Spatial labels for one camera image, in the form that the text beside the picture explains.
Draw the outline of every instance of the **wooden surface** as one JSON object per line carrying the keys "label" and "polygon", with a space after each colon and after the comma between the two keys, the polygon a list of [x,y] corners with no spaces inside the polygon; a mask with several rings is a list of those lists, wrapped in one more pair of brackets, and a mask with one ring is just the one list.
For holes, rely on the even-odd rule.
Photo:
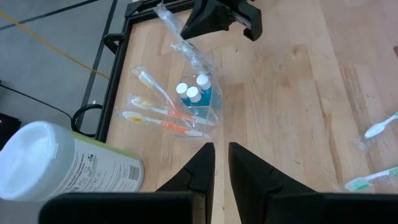
{"label": "wooden surface", "polygon": [[[282,172],[322,192],[398,165],[398,124],[390,125],[368,152],[364,132],[398,110],[398,1],[258,0],[263,33],[251,42],[243,27],[197,37],[212,52],[223,77],[223,122],[215,139],[213,223],[239,223],[229,182],[228,143],[238,142]],[[178,16],[186,19],[189,12]],[[172,35],[158,19],[135,26],[115,106],[126,93],[147,93],[129,69],[148,67],[169,93],[185,68],[170,47]],[[144,161],[142,191],[173,176],[203,145],[156,126],[113,116],[108,144]],[[398,192],[393,184],[375,192]]]}

